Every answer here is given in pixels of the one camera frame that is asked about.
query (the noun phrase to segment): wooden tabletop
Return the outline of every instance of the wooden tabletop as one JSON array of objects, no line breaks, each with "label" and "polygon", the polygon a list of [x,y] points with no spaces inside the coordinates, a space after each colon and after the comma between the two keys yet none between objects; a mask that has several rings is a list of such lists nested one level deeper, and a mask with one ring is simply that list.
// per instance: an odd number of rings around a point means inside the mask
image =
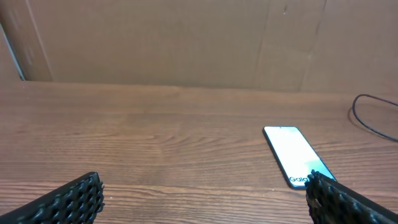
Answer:
[{"label": "wooden tabletop", "polygon": [[[0,214],[97,171],[96,223],[310,223],[265,125],[299,127],[340,183],[398,212],[398,143],[352,120],[354,97],[11,83],[0,88]],[[398,136],[398,109],[358,110]]]}]

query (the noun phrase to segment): wire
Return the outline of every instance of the wire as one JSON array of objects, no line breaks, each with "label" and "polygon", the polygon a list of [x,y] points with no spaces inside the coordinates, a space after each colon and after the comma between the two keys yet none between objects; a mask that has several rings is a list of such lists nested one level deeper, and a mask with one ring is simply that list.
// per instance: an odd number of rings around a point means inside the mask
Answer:
[{"label": "wire", "polygon": [[355,106],[356,106],[356,101],[357,101],[360,97],[362,97],[362,96],[367,96],[367,97],[370,97],[370,98],[373,98],[373,99],[376,99],[376,100],[380,100],[380,101],[383,101],[383,102],[386,102],[386,103],[390,103],[390,104],[392,104],[392,105],[394,105],[394,106],[398,106],[398,103],[395,103],[395,102],[392,102],[392,101],[389,101],[389,100],[385,100],[385,99],[382,99],[382,98],[379,98],[379,97],[376,97],[376,96],[368,95],[368,94],[359,94],[359,95],[354,99],[354,101],[353,101],[353,107],[352,107],[352,109],[353,109],[353,114],[354,114],[355,118],[356,118],[365,128],[368,128],[369,130],[373,131],[374,133],[379,134],[379,135],[381,135],[381,136],[383,136],[383,137],[385,137],[385,138],[387,138],[387,139],[390,139],[390,140],[392,140],[392,141],[398,142],[398,138],[391,137],[391,136],[389,136],[389,135],[386,135],[386,134],[384,134],[384,133],[382,133],[382,132],[380,132],[380,131],[378,131],[378,130],[372,128],[372,127],[370,127],[370,126],[367,125],[365,122],[363,122],[363,121],[361,120],[361,118],[358,117],[358,115],[356,114]]}]

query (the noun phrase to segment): brown wood surface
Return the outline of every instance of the brown wood surface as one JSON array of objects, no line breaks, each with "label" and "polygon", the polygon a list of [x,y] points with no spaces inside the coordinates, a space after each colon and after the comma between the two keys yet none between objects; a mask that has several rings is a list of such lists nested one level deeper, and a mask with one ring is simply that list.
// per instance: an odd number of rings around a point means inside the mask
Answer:
[{"label": "brown wood surface", "polygon": [[[105,183],[96,223],[310,223],[265,125],[299,127],[340,183],[398,212],[398,143],[352,123],[353,98],[16,82],[0,88],[0,214],[93,170]],[[397,134],[397,109],[360,108]]]}]

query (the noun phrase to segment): black cable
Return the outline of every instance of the black cable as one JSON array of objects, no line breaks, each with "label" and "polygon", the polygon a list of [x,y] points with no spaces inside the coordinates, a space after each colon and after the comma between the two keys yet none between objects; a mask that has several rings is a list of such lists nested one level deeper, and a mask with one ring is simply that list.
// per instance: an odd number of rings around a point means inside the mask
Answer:
[{"label": "black cable", "polygon": [[376,100],[380,100],[380,101],[383,101],[383,102],[386,102],[386,103],[390,103],[390,104],[392,104],[392,105],[394,105],[394,106],[398,106],[398,103],[394,103],[394,102],[392,102],[392,101],[385,100],[385,99],[382,99],[382,98],[379,98],[379,97],[376,97],[376,96],[372,96],[372,95],[368,95],[368,94],[359,94],[359,95],[354,99],[354,101],[353,101],[353,108],[352,108],[352,109],[353,109],[353,114],[354,114],[355,118],[356,118],[365,128],[368,128],[369,130],[373,131],[374,133],[379,134],[379,135],[381,135],[381,136],[383,136],[383,137],[385,137],[385,138],[387,138],[387,139],[390,139],[390,140],[392,140],[392,141],[397,141],[397,142],[398,142],[398,138],[391,137],[391,136],[389,136],[389,135],[386,135],[386,134],[384,134],[384,133],[382,133],[382,132],[380,132],[380,131],[378,131],[378,130],[372,128],[372,127],[370,127],[369,125],[367,125],[365,122],[363,122],[363,121],[358,117],[358,115],[356,114],[355,105],[356,105],[356,101],[357,101],[358,98],[360,98],[361,96],[367,96],[367,97],[370,97],[370,98],[373,98],[373,99],[376,99]]}]

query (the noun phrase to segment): smartphone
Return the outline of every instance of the smartphone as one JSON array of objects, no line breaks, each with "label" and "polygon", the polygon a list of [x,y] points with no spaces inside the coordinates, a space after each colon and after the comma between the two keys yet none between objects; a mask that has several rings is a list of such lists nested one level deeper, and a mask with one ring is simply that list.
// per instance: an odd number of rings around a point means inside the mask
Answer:
[{"label": "smartphone", "polygon": [[336,180],[298,128],[265,126],[263,132],[291,188],[305,189],[304,183],[312,169]]}]

